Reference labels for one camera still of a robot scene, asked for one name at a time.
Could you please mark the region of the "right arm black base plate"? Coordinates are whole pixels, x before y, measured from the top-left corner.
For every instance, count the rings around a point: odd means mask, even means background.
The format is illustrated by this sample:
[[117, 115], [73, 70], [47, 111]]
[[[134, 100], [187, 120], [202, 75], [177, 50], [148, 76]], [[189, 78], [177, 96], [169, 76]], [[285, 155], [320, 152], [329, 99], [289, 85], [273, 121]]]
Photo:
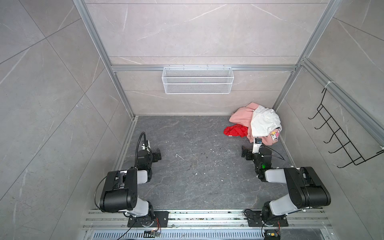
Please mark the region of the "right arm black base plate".
[[286, 216], [274, 216], [265, 211], [245, 209], [243, 211], [249, 227], [288, 227]]

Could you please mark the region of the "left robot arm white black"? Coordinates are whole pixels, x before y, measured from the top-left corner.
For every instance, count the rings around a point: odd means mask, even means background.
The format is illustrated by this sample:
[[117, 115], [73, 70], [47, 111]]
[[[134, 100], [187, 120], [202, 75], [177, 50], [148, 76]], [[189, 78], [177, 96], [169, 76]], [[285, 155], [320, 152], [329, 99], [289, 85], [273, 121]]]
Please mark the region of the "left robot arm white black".
[[140, 150], [136, 152], [135, 166], [128, 170], [111, 171], [100, 183], [103, 189], [100, 197], [94, 193], [94, 204], [103, 213], [123, 213], [133, 218], [143, 227], [156, 226], [160, 222], [155, 216], [154, 207], [149, 201], [138, 196], [138, 185], [149, 183], [152, 179], [152, 164], [162, 159], [161, 151]]

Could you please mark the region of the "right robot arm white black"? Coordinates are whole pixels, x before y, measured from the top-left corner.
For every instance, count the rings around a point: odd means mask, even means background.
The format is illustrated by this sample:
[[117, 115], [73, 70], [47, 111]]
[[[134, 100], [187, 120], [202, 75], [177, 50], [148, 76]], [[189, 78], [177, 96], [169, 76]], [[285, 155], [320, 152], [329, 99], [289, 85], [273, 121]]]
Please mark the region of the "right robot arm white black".
[[254, 163], [261, 182], [284, 184], [288, 189], [283, 197], [264, 203], [261, 211], [244, 211], [251, 221], [261, 220], [261, 227], [287, 226], [286, 215], [331, 204], [329, 191], [312, 167], [273, 168], [272, 149], [266, 146], [260, 146], [257, 151], [242, 146], [242, 157]]

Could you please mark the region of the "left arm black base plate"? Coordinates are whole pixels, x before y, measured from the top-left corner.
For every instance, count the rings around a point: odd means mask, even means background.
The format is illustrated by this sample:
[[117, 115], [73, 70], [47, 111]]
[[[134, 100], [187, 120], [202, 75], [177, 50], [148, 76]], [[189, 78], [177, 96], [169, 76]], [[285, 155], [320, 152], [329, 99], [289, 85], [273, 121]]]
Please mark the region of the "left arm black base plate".
[[155, 211], [153, 217], [133, 217], [129, 215], [127, 227], [133, 228], [165, 228], [168, 226], [169, 212]]

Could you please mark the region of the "red cloth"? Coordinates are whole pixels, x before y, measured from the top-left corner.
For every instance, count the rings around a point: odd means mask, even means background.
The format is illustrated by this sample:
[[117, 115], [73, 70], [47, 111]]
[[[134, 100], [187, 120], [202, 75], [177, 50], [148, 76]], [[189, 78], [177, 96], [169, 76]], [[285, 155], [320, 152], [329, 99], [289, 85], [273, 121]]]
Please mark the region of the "red cloth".
[[239, 124], [229, 126], [224, 129], [224, 135], [243, 138], [248, 135], [248, 127]]

